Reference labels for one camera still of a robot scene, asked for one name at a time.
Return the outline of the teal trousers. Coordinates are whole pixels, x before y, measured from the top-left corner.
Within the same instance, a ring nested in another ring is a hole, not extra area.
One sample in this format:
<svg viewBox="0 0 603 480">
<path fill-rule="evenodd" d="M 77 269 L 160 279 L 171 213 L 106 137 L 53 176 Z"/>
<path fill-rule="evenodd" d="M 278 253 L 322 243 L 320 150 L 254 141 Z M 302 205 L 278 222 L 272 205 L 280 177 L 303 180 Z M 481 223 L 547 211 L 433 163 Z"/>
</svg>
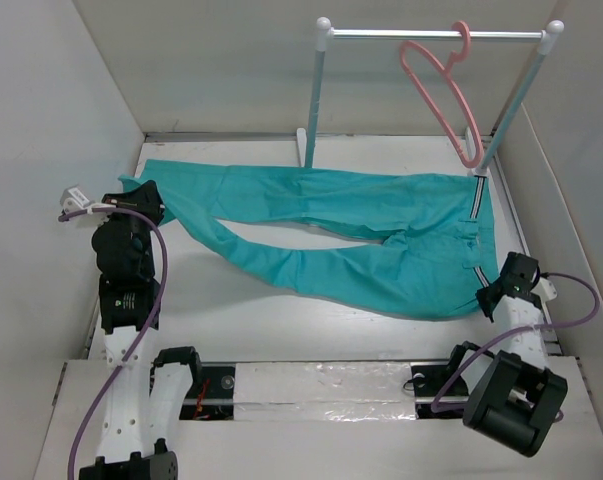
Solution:
<svg viewBox="0 0 603 480">
<path fill-rule="evenodd" d="M 304 296 L 417 320 L 464 316 L 499 274 L 489 184 L 482 176 L 380 175 L 150 160 L 131 191 L 154 182 L 167 221 L 240 270 Z M 299 223 L 353 245 L 255 243 L 231 223 Z"/>
</svg>

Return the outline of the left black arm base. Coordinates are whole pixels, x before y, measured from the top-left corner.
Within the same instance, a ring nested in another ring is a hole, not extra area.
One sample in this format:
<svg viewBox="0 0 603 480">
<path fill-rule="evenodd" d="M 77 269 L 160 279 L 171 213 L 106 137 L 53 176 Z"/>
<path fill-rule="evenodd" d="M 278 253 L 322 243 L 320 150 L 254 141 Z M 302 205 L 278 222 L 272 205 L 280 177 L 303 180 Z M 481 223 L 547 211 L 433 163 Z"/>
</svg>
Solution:
<svg viewBox="0 0 603 480">
<path fill-rule="evenodd" d="M 204 363 L 202 379 L 187 393 L 180 420 L 225 421 L 234 418 L 234 363 Z"/>
</svg>

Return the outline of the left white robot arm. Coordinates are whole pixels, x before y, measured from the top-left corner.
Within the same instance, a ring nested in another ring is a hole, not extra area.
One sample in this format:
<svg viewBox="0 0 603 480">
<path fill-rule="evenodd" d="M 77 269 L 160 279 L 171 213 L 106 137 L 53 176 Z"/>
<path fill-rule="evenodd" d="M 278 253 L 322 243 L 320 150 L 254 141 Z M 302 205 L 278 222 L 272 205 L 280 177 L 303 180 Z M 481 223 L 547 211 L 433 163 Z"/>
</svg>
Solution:
<svg viewBox="0 0 603 480">
<path fill-rule="evenodd" d="M 67 476 L 175 479 L 170 436 L 204 373 L 192 346 L 154 349 L 167 275 L 155 272 L 152 243 L 163 239 L 165 207 L 155 182 L 147 181 L 105 195 L 96 210 L 107 216 L 91 244 L 109 377 L 75 435 Z"/>
</svg>

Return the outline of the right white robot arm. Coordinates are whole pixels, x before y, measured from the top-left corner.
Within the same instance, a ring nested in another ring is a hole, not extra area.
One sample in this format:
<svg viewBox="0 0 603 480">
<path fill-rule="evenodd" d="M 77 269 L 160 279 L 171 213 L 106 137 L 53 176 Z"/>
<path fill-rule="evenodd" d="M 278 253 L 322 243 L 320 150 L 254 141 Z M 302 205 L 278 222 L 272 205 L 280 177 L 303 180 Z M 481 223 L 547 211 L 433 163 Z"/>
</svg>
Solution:
<svg viewBox="0 0 603 480">
<path fill-rule="evenodd" d="M 497 337 L 487 348 L 455 346 L 443 369 L 449 390 L 468 392 L 463 424 L 525 457 L 541 448 L 568 391 L 550 370 L 543 339 L 543 307 L 555 297 L 538 261 L 510 252 L 497 279 L 476 293 Z"/>
</svg>

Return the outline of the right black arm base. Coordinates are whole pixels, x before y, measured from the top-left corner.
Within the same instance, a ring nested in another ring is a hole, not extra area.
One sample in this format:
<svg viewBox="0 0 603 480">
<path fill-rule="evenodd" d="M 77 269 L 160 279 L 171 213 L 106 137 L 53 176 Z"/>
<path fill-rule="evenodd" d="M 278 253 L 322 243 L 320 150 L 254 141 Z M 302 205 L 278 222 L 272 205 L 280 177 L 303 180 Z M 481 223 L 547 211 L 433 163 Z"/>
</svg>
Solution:
<svg viewBox="0 0 603 480">
<path fill-rule="evenodd" d="M 462 418 L 462 409 L 443 412 L 433 412 L 431 410 L 434 397 L 450 376 L 447 367 L 443 364 L 417 363 L 411 365 L 411 378 L 404 383 L 403 387 L 407 393 L 412 394 L 415 398 L 415 413 L 418 420 Z M 440 403 L 465 403 L 468 394 L 465 381 L 459 378 L 446 391 Z"/>
</svg>

